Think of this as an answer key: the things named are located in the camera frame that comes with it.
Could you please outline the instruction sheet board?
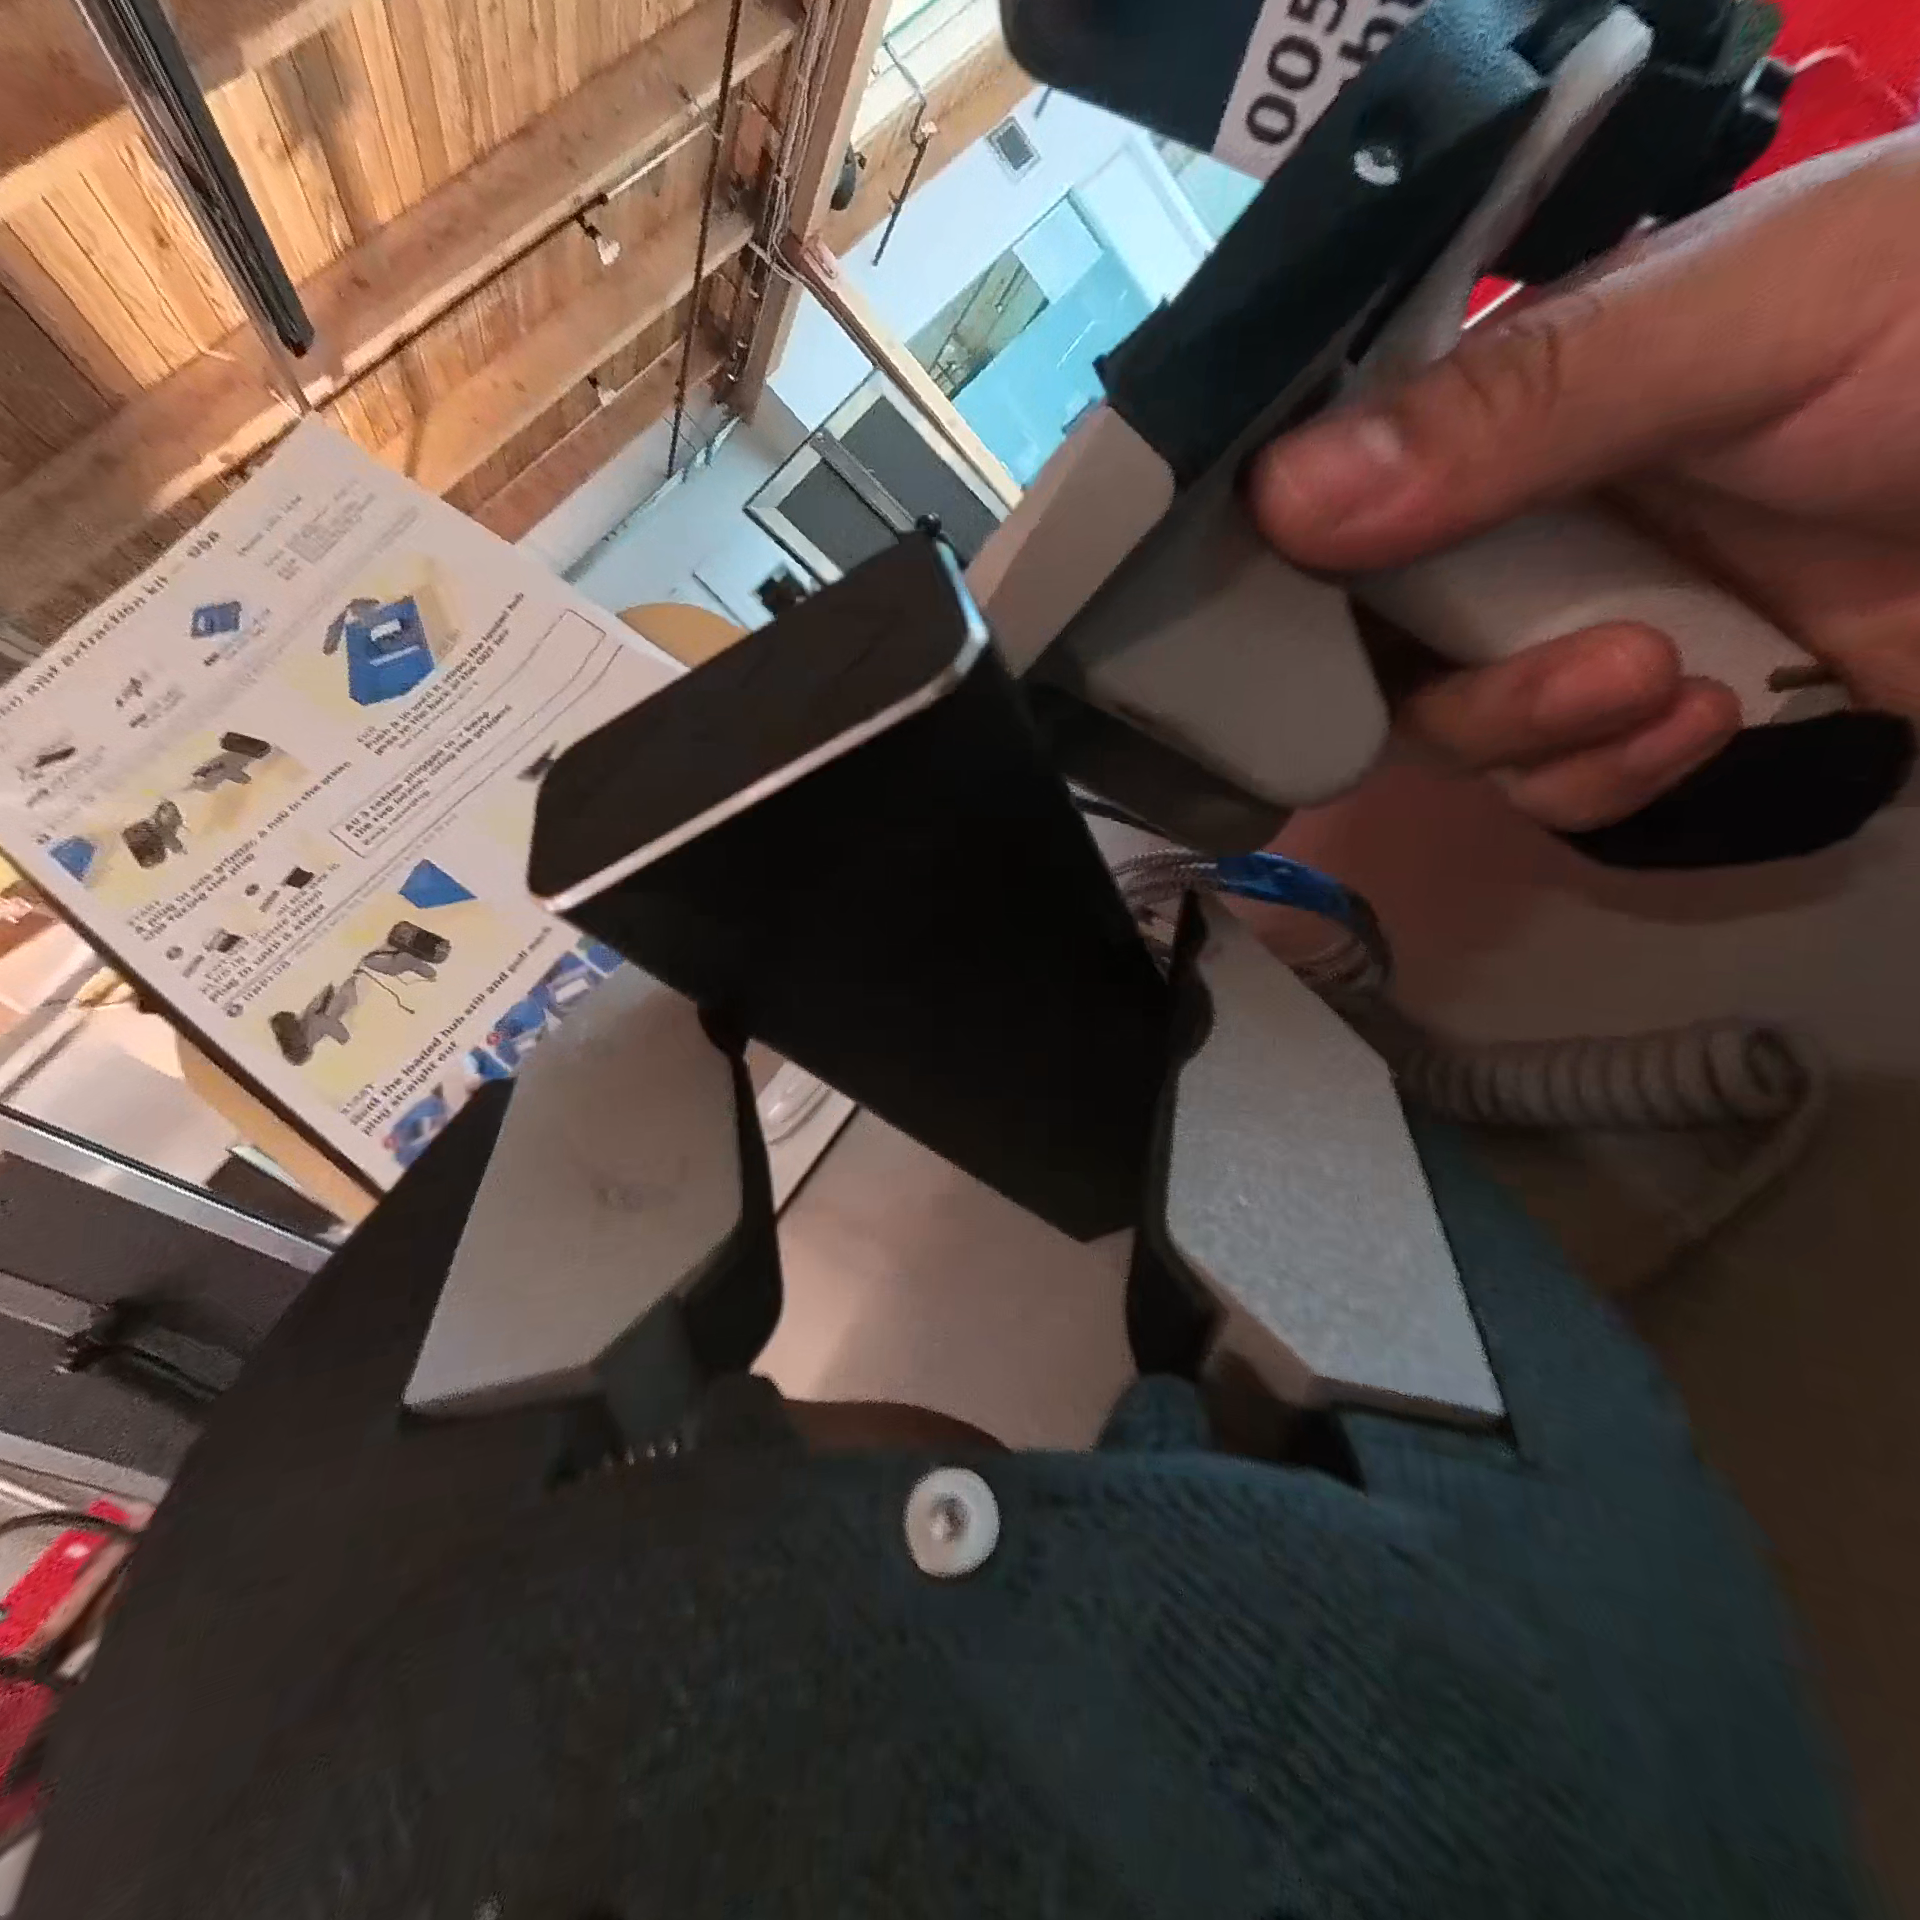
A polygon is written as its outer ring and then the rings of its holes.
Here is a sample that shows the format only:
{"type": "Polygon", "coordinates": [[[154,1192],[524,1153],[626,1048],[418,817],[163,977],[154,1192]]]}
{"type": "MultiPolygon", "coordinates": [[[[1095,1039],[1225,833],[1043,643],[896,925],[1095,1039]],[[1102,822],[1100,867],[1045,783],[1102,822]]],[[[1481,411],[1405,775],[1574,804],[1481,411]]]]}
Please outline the instruction sheet board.
{"type": "Polygon", "coordinates": [[[529,890],[534,811],[685,670],[307,423],[4,682],[4,856],[380,1196],[621,971],[529,890]]]}

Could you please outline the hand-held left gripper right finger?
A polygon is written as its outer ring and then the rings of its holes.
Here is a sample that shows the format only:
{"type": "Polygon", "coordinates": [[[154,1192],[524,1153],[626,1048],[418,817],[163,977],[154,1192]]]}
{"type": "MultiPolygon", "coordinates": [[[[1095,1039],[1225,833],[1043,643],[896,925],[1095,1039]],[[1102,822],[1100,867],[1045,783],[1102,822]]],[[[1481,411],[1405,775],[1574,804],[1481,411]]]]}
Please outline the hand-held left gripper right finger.
{"type": "Polygon", "coordinates": [[[1501,1390],[1380,1055],[1211,895],[1181,900],[1124,1284],[1136,1371],[1496,1428],[1501,1390]]]}

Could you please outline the grey cabinet panel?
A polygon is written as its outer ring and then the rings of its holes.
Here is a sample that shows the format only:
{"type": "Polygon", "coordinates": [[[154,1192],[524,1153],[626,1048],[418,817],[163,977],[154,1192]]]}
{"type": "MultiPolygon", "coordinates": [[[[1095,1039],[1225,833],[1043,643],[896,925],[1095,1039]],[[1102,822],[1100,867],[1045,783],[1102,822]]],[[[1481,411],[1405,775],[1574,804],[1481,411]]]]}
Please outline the grey cabinet panel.
{"type": "Polygon", "coordinates": [[[4,1108],[4,1504],[155,1504],[343,1227],[228,1157],[196,1182],[4,1108]]]}

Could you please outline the red box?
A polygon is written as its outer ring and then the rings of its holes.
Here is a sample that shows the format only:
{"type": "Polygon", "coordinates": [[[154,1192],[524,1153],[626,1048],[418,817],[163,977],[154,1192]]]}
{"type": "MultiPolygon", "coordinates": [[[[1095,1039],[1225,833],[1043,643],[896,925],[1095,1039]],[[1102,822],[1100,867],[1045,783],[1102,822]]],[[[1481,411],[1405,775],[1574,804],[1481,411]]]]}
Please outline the red box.
{"type": "Polygon", "coordinates": [[[36,1824],[54,1717],[78,1687],[82,1645],[147,1518],[139,1504],[88,1501],[4,1513],[2,1842],[36,1824]]]}

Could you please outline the black ceiling rail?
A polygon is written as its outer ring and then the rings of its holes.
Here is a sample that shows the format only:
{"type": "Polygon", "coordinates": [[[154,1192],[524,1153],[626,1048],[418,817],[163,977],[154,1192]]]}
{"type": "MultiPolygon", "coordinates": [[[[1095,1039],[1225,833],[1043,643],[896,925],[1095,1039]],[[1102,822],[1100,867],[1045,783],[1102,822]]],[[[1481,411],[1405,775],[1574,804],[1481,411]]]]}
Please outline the black ceiling rail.
{"type": "Polygon", "coordinates": [[[159,2],[76,2],[120,94],[241,304],[276,375],[302,397],[317,330],[159,2]]]}

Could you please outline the red plastic bin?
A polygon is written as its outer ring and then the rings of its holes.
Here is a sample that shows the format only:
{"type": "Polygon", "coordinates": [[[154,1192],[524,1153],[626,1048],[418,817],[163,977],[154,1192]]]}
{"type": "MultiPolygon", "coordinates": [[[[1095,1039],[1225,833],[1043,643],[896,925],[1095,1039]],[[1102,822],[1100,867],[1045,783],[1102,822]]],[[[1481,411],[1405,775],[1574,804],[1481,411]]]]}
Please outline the red plastic bin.
{"type": "Polygon", "coordinates": [[[1915,80],[1884,79],[1847,45],[1729,54],[1717,69],[1656,59],[1481,276],[1545,286],[1642,228],[1913,127],[1915,80]]]}

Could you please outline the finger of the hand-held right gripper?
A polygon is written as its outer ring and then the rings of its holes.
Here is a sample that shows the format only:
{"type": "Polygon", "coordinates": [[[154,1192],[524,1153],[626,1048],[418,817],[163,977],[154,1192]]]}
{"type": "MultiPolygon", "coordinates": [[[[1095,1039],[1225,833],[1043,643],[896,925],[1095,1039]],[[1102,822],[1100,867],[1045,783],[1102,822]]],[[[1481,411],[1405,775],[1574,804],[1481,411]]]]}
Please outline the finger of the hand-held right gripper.
{"type": "Polygon", "coordinates": [[[1168,517],[1177,485],[1125,420],[1077,420],[985,539],[966,584],[1003,668],[1024,679],[1168,517]]]}
{"type": "Polygon", "coordinates": [[[1030,672],[1055,768],[1196,853],[1260,853],[1377,763],[1385,699],[1341,589],[1233,486],[1177,507],[1030,672]]]}

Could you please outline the person's right hand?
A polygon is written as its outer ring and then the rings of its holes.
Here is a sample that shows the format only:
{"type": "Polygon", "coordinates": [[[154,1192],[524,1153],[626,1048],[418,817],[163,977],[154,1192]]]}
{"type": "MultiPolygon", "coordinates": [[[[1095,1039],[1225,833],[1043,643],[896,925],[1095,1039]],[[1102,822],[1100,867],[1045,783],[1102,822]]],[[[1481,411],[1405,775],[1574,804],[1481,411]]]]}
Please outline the person's right hand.
{"type": "Polygon", "coordinates": [[[1813,157],[1287,432],[1244,501],[1360,576],[1605,499],[1859,709],[1918,717],[1918,132],[1813,157]]]}

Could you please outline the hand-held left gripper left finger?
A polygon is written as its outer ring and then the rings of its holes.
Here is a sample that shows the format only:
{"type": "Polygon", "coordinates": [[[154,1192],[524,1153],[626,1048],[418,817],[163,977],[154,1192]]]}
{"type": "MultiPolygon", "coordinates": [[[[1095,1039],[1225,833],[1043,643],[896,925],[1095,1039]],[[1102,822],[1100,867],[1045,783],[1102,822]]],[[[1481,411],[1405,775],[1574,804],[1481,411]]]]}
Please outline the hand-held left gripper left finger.
{"type": "Polygon", "coordinates": [[[754,1373],[783,1281],[744,1050],[695,1009],[588,1009],[518,1071],[408,1414],[595,1402],[649,1444],[754,1373]]]}

